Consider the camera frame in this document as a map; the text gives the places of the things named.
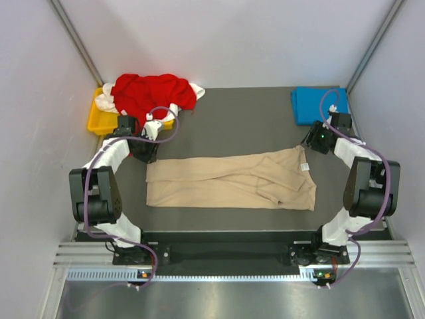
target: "clothing tag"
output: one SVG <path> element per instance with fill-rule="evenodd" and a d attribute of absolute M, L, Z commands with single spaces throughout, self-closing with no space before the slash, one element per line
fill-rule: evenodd
<path fill-rule="evenodd" d="M 301 170 L 302 171 L 309 171 L 310 167 L 308 166 L 308 163 L 301 164 Z"/>

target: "red cloth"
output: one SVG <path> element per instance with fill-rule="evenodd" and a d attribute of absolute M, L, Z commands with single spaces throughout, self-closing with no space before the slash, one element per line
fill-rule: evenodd
<path fill-rule="evenodd" d="M 172 74 L 159 76 L 138 76 L 137 74 L 121 75 L 111 95 L 117 111 L 135 116 L 141 127 L 145 125 L 146 114 L 156 106 L 169 107 L 170 103 L 184 110 L 193 110 L 197 101 L 195 92 L 184 78 Z M 154 111 L 153 118 L 166 117 L 166 110 Z"/>

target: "yellow bin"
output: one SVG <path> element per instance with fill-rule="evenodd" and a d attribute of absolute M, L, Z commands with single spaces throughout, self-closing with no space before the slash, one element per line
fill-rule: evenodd
<path fill-rule="evenodd" d="M 103 93 L 102 88 L 97 88 L 94 91 L 92 107 L 90 109 L 90 115 L 88 116 L 87 130 L 95 133 L 96 135 L 111 134 L 114 129 L 118 126 L 118 113 L 104 112 L 98 109 L 94 99 L 97 95 Z M 173 128 L 175 120 L 171 120 L 164 123 L 165 130 L 171 130 Z"/>

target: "blue folded cloth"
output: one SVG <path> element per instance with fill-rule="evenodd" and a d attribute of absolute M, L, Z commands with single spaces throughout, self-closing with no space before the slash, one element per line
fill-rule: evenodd
<path fill-rule="evenodd" d="M 340 113 L 348 113 L 347 91 L 344 88 L 335 88 L 339 92 L 339 103 L 337 111 Z M 294 109 L 294 117 L 297 125 L 313 125 L 314 121 L 323 122 L 320 116 L 319 105 L 320 100 L 328 91 L 328 88 L 303 88 L 297 87 L 291 92 L 292 108 Z M 335 93 L 326 96 L 323 102 L 323 114 L 328 118 L 327 111 L 329 107 L 337 100 Z"/>

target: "beige cloth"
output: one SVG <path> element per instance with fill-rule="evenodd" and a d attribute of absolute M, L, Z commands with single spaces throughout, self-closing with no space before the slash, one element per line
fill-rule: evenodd
<path fill-rule="evenodd" d="M 301 146 L 229 158 L 163 159 L 147 166 L 147 205 L 314 210 L 316 185 Z"/>

